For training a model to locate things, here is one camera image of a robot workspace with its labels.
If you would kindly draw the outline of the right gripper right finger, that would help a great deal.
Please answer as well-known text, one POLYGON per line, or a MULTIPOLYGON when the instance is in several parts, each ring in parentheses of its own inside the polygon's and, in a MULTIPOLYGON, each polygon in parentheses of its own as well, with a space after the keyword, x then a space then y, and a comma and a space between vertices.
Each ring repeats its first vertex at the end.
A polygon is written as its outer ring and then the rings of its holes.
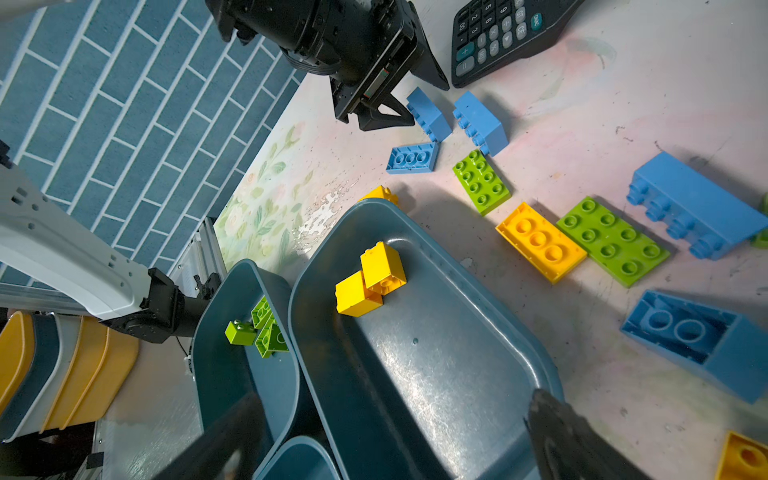
POLYGON ((526 428, 543 479, 649 480, 567 403, 536 389, 526 428))

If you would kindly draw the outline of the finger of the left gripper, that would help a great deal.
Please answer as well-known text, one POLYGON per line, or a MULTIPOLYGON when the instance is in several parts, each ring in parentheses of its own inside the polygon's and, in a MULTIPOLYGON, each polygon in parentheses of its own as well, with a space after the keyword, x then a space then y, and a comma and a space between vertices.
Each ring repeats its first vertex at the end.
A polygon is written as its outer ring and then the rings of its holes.
POLYGON ((417 46, 415 60, 412 62, 410 72, 417 78, 437 87, 440 90, 448 91, 450 83, 435 58, 426 38, 421 20, 412 1, 407 2, 409 15, 414 22, 417 46))
POLYGON ((385 94, 376 106, 360 102, 356 107, 356 115, 359 128, 364 132, 415 125, 410 110, 392 93, 385 94))

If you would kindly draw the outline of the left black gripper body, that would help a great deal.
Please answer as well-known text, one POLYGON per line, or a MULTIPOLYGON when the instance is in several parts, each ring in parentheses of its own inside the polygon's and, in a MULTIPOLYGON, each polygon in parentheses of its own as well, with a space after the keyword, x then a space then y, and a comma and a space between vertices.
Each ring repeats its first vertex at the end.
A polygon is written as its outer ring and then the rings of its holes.
POLYGON ((346 123, 360 102, 376 106, 410 70, 417 38, 407 2, 210 0, 206 7, 224 41, 246 45, 262 35, 295 69, 329 78, 334 116, 346 123))

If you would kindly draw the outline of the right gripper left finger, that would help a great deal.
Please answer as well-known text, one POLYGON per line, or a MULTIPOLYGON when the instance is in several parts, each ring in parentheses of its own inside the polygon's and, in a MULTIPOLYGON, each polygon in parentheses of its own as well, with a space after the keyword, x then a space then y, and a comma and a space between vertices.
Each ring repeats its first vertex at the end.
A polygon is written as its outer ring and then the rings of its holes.
POLYGON ((262 459, 266 427, 259 395, 248 393, 154 479, 251 479, 262 459))

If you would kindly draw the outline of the blue upturned lego brick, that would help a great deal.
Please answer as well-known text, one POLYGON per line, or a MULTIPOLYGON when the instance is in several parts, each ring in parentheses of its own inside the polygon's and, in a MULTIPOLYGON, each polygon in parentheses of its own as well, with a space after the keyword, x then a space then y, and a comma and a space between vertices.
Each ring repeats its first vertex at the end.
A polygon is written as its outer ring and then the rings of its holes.
POLYGON ((433 172, 439 146, 439 142, 427 142, 395 147, 387 162, 386 172, 390 175, 433 172))

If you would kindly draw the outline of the small yellow lego brick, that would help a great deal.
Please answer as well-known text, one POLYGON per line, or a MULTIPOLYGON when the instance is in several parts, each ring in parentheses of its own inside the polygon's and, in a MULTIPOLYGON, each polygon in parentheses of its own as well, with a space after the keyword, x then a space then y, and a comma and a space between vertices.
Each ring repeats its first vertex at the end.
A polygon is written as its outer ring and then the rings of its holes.
POLYGON ((384 186, 375 187, 372 191, 370 191, 365 196, 363 196, 360 199, 360 201, 368 200, 368 199, 381 199, 381 200, 389 201, 395 206, 399 205, 398 196, 394 194, 389 188, 384 186))

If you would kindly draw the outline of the green lego plate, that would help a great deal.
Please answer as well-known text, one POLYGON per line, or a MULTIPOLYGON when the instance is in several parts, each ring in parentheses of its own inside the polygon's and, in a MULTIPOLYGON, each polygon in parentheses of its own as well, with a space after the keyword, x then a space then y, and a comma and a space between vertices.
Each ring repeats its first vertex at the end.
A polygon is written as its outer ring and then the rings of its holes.
POLYGON ((251 312, 253 327, 255 330, 261 330, 271 324, 274 320, 274 314, 268 299, 263 296, 251 312))

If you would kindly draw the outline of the yellow square lego brick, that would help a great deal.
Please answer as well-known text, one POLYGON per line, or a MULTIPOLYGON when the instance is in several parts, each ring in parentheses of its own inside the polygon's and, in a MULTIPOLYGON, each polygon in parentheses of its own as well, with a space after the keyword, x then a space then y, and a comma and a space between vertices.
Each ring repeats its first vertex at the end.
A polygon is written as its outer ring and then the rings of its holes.
POLYGON ((382 295, 366 287, 362 271, 339 282, 335 296, 337 312, 351 317, 361 317, 383 305, 382 295))

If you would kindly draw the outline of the small green lego brick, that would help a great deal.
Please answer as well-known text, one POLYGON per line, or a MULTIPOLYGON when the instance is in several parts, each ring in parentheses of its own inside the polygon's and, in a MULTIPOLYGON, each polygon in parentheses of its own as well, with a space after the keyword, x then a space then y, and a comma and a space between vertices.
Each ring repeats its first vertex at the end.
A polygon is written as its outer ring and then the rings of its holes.
POLYGON ((225 336, 231 345, 253 345, 259 332, 250 322, 230 321, 225 330, 225 336))

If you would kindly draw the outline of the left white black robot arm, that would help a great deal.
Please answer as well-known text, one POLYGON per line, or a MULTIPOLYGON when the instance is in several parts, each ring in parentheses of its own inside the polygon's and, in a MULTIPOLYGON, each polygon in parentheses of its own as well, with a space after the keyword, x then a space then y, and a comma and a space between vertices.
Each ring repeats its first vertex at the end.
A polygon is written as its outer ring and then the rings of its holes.
MULTIPOLYGON (((273 41, 293 68, 330 80, 335 118, 363 131, 411 126, 394 96, 406 74, 447 89, 410 1, 210 1, 224 41, 273 41)), ((160 270, 109 246, 1 158, 1 260, 79 303, 106 326, 152 343, 191 336, 206 307, 160 270)))

